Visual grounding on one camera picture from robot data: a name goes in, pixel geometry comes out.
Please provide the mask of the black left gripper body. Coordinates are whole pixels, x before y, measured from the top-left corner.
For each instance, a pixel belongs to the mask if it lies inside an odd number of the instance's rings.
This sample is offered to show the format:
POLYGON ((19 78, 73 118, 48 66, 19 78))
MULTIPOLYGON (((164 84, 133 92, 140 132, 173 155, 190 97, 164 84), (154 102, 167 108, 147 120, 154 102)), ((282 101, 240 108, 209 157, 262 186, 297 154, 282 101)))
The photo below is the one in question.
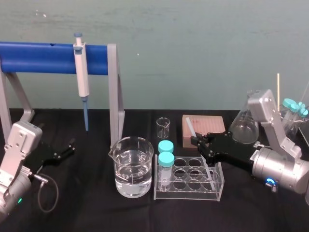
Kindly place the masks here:
POLYGON ((31 173, 38 174, 44 166, 57 164, 60 159, 60 152, 45 142, 39 142, 38 146, 26 157, 25 167, 31 173))

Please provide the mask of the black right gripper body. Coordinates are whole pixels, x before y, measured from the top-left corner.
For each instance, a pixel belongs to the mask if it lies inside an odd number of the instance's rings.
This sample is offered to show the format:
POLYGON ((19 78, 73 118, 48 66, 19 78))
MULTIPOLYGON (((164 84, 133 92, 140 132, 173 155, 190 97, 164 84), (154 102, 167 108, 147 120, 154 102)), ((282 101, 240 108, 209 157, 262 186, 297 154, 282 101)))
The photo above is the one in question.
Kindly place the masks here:
POLYGON ((207 144, 204 158, 209 166, 219 162, 228 163, 252 173, 251 156, 256 151, 253 144, 243 144, 232 138, 232 133, 210 133, 204 136, 207 144))

